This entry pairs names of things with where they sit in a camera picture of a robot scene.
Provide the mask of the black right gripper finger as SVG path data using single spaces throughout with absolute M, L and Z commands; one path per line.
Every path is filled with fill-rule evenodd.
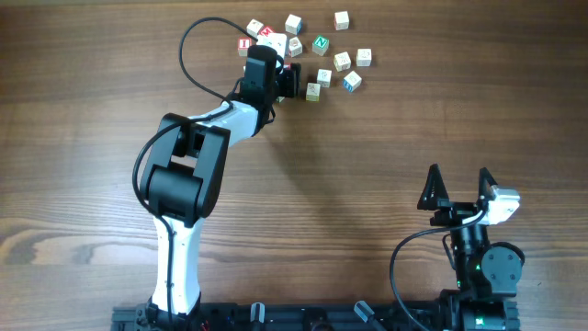
M 491 172 L 483 167 L 479 172 L 479 185 L 478 185 L 478 200 L 479 205 L 485 205 L 488 201 L 494 200 L 494 193 L 492 187 L 497 184 L 493 178 Z
M 449 196 L 438 164 L 429 167 L 424 190 L 417 202 L 417 209 L 437 211 L 450 207 Z

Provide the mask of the violin picture white block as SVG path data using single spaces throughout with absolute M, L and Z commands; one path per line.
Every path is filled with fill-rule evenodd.
M 318 102 L 320 100 L 322 86 L 317 83 L 308 83 L 306 88 L 306 100 Z

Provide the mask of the blue letter X block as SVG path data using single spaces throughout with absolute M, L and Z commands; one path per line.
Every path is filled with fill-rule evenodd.
M 355 71 L 350 72 L 348 75 L 344 77 L 343 86 L 344 88 L 353 93 L 362 83 L 361 76 L 356 73 Z

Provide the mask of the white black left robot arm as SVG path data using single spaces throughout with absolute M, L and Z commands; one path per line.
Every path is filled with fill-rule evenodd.
M 152 305 L 172 316 L 199 305 L 198 257 L 202 227 L 212 214 L 231 146 L 256 136 L 275 118 L 273 105 L 300 90 L 301 66 L 277 51 L 248 51 L 239 90 L 200 116 L 166 114 L 141 150 L 133 171 L 139 201 L 153 216 L 158 239 L 158 279 Z

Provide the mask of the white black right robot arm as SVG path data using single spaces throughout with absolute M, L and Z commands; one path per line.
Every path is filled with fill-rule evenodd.
M 434 330 L 518 330 L 513 298 L 522 277 L 525 255 L 506 242 L 493 243 L 488 228 L 507 221 L 520 206 L 520 194 L 497 184 L 487 168 L 480 170 L 478 199 L 452 201 L 439 166 L 429 167 L 417 208 L 432 211 L 430 224 L 447 231 L 444 249 L 458 288 L 443 290 L 431 309 L 419 311 Z

